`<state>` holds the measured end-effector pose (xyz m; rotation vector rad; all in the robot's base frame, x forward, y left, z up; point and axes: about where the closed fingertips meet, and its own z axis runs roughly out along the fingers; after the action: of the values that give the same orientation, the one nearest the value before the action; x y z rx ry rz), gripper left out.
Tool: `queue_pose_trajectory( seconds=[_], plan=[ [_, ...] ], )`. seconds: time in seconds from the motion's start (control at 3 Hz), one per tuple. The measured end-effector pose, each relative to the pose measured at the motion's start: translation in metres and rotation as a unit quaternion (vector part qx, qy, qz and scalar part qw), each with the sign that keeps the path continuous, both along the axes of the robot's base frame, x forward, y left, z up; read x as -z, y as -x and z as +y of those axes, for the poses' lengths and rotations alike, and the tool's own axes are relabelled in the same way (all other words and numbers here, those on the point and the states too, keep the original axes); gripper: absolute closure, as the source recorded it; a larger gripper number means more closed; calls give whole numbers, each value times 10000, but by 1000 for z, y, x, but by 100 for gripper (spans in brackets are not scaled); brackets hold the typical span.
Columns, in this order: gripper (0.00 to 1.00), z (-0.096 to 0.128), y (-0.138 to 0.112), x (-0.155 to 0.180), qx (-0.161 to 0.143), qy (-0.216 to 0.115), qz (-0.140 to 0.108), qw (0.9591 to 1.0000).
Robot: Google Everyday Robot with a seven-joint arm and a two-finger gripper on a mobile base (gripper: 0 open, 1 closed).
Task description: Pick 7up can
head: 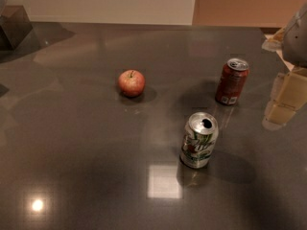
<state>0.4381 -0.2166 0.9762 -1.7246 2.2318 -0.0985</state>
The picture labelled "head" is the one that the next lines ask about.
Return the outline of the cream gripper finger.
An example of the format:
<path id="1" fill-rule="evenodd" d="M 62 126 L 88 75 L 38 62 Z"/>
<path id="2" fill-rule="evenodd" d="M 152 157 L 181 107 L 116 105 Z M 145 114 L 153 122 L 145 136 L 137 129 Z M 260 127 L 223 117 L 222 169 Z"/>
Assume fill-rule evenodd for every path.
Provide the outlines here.
<path id="1" fill-rule="evenodd" d="M 272 86 L 262 125 L 268 130 L 284 127 L 307 103 L 307 68 L 278 73 Z"/>

